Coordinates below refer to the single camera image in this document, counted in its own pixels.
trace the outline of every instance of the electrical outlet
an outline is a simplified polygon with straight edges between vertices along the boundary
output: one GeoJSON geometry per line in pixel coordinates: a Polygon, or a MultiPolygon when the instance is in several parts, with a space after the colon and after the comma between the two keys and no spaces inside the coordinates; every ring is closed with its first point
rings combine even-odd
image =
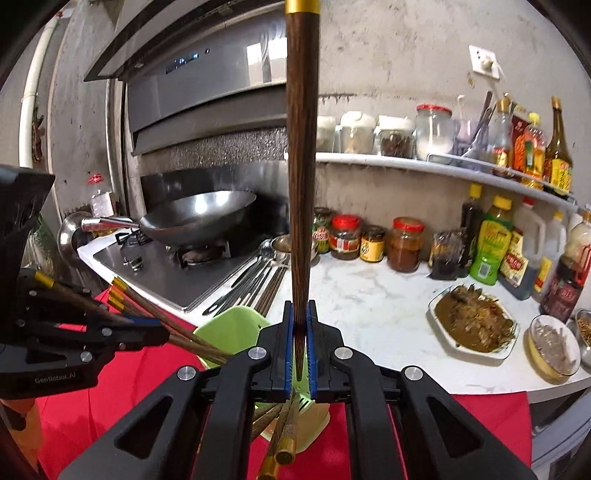
{"type": "Polygon", "coordinates": [[[496,55],[493,51],[484,48],[469,46],[472,71],[480,73],[495,80],[501,78],[499,64],[496,62],[496,55]]]}

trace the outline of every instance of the white container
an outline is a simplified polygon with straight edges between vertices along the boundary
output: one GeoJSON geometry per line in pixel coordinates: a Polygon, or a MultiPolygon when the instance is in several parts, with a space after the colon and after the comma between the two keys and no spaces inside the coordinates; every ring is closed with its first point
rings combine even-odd
{"type": "Polygon", "coordinates": [[[374,155],[413,158],[414,121],[410,118],[380,115],[374,130],[374,155]]]}
{"type": "Polygon", "coordinates": [[[499,269],[499,282],[518,300],[531,296],[546,242],[546,223],[533,208],[526,197],[515,211],[511,243],[499,269]]]}
{"type": "Polygon", "coordinates": [[[535,279],[534,289],[531,297],[540,302],[550,286],[556,265],[560,256],[564,253],[566,245],[566,228],[562,224],[563,213],[556,212],[554,218],[546,224],[546,242],[543,249],[543,257],[538,272],[538,278],[535,279]]]}
{"type": "Polygon", "coordinates": [[[371,155],[375,127],[375,118],[367,113],[345,113],[340,119],[340,152],[371,155]]]}
{"type": "Polygon", "coordinates": [[[319,116],[316,123],[316,151],[332,153],[335,146],[336,118],[319,116]]]}

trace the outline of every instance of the spice jar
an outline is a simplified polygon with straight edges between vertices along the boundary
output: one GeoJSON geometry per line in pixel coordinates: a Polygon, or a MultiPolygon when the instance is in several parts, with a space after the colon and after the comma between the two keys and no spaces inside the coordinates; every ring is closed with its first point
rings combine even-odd
{"type": "Polygon", "coordinates": [[[359,256],[361,218],[355,215],[335,215],[330,228],[330,253],[339,260],[354,260],[359,256]]]}
{"type": "Polygon", "coordinates": [[[359,258],[366,262],[377,263],[384,258],[386,229],[378,225],[368,225],[361,235],[359,258]]]}
{"type": "Polygon", "coordinates": [[[418,268],[425,226],[417,219],[398,217],[394,219],[390,237],[388,265],[398,272],[410,273],[418,268]]]}
{"type": "Polygon", "coordinates": [[[412,158],[414,122],[408,118],[380,115],[375,128],[375,154],[412,158]]]}
{"type": "Polygon", "coordinates": [[[316,240],[319,254],[330,251],[329,228],[330,220],[334,212],[328,208],[317,207],[314,209],[314,223],[312,224],[312,238],[316,240]]]}

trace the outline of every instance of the green bottle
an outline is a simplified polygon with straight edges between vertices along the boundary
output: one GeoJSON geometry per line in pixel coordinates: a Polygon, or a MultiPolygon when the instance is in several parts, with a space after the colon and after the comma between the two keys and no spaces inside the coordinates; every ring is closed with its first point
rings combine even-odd
{"type": "Polygon", "coordinates": [[[496,275],[511,242],[512,230],[511,201],[496,195],[480,226],[476,256],[470,268],[473,278],[486,285],[496,283],[496,275]]]}

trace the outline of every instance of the red lid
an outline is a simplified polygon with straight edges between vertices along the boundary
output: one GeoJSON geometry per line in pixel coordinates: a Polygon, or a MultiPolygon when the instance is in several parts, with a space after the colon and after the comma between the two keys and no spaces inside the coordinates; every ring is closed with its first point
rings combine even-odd
{"type": "Polygon", "coordinates": [[[90,184],[100,183],[102,181],[104,181],[104,178],[100,173],[95,173],[92,177],[88,179],[88,183],[90,184]]]}
{"type": "Polygon", "coordinates": [[[411,217],[398,217],[394,219],[394,228],[398,230],[404,230],[405,232],[416,232],[420,233],[425,230],[425,226],[419,222],[416,218],[411,217]]]}
{"type": "Polygon", "coordinates": [[[355,215],[335,215],[333,227],[339,230],[357,230],[361,225],[361,218],[355,215]]]}
{"type": "Polygon", "coordinates": [[[452,110],[450,108],[441,105],[433,105],[432,103],[422,103],[421,105],[418,105],[417,111],[419,110],[435,110],[437,112],[445,112],[449,113],[450,115],[452,114],[452,110]]]}

